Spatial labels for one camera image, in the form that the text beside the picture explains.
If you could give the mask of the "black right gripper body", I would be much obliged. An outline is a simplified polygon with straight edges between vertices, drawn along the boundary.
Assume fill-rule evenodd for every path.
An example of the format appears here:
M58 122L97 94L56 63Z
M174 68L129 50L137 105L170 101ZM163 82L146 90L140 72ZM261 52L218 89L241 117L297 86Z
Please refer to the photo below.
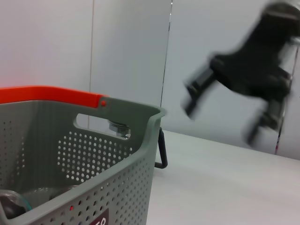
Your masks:
M265 13L243 45L232 53L214 55L210 68L234 92L281 101L289 95L291 84L289 73L280 67L281 52L299 31L296 15Z

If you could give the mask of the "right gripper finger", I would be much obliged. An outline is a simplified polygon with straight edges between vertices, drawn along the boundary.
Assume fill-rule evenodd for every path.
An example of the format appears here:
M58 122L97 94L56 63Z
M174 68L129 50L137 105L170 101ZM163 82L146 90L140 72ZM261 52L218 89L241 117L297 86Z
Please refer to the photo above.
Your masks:
M205 91L216 81L214 72L209 67L200 67L195 70L185 83L187 97L182 101L185 114L193 120L197 104Z
M262 108L246 123L243 131L244 142L247 145L257 145L262 138L262 131L270 129L279 133L284 121L289 97L280 100L259 98L263 102Z

